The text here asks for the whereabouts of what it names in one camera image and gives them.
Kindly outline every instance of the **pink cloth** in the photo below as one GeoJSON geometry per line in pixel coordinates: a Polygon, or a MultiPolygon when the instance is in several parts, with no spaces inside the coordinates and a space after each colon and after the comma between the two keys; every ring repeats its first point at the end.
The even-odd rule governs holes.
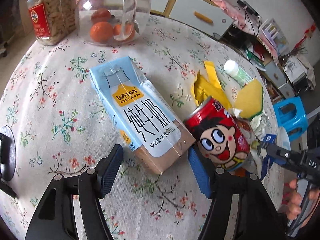
{"type": "MultiPolygon", "coordinates": [[[[249,22],[249,19],[247,19],[247,24],[246,20],[245,20],[245,11],[241,8],[240,12],[238,8],[235,8],[234,6],[232,6],[228,1],[226,0],[211,0],[212,2],[214,2],[218,7],[221,8],[221,10],[224,11],[225,14],[227,14],[229,17],[231,17],[232,19],[234,19],[235,21],[233,22],[233,24],[239,28],[240,30],[249,33],[251,35],[256,35],[258,32],[258,26],[257,23],[255,22],[255,20],[253,20],[252,18],[250,18],[251,16],[247,14],[247,17],[249,17],[249,19],[251,20],[252,26],[249,22]]],[[[263,34],[263,32],[259,32],[258,33],[258,37],[262,40],[262,43],[264,44],[264,46],[266,48],[268,48],[269,52],[271,53],[274,61],[276,64],[278,64],[279,60],[278,60],[278,53],[275,50],[275,48],[271,45],[271,43],[268,41],[268,39],[265,37],[265,35],[263,34]]]]}

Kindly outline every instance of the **metal bolt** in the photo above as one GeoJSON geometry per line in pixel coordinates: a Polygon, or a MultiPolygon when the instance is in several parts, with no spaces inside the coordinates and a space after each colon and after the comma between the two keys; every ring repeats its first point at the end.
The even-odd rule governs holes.
{"type": "Polygon", "coordinates": [[[223,174],[223,173],[224,173],[224,169],[218,167],[218,168],[216,168],[216,173],[218,173],[218,174],[223,174]]]}
{"type": "Polygon", "coordinates": [[[252,180],[256,180],[258,178],[258,176],[256,174],[252,173],[252,174],[250,174],[249,178],[252,180]]]}
{"type": "Polygon", "coordinates": [[[57,174],[53,178],[54,178],[54,180],[60,180],[60,179],[62,179],[62,175],[61,174],[57,174]]]}
{"type": "Polygon", "coordinates": [[[87,173],[88,174],[94,174],[96,172],[96,169],[95,168],[89,168],[87,169],[87,173]]]}

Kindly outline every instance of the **cartoon eye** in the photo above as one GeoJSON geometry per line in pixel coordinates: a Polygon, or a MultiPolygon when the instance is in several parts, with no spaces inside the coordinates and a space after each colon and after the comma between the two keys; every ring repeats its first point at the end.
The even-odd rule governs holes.
{"type": "Polygon", "coordinates": [[[208,139],[202,139],[201,140],[201,145],[203,146],[204,149],[207,151],[211,151],[213,149],[212,142],[208,139]]]}
{"type": "Polygon", "coordinates": [[[217,143],[222,143],[224,141],[224,134],[219,129],[213,130],[211,136],[217,143]]]}

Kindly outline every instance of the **blue plastic stool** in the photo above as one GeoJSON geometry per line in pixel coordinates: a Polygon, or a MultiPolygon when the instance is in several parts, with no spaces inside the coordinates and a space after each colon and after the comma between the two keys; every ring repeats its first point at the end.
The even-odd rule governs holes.
{"type": "Polygon", "coordinates": [[[308,119],[300,97],[289,98],[273,105],[279,126],[283,126],[289,135],[289,140],[298,139],[308,128],[308,119]],[[284,113],[283,108],[293,104],[295,109],[284,113]]]}

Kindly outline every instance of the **white wall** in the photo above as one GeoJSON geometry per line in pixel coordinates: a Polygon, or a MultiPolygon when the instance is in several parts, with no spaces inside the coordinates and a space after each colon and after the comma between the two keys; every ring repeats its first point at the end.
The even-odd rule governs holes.
{"type": "MultiPolygon", "coordinates": [[[[227,0],[237,5],[237,0],[227,0]]],[[[300,41],[306,29],[313,24],[313,19],[301,0],[245,0],[265,19],[275,19],[284,36],[289,42],[289,49],[293,49],[300,41]]],[[[313,37],[306,41],[308,50],[306,58],[311,65],[320,60],[320,32],[317,29],[313,37]]]]}

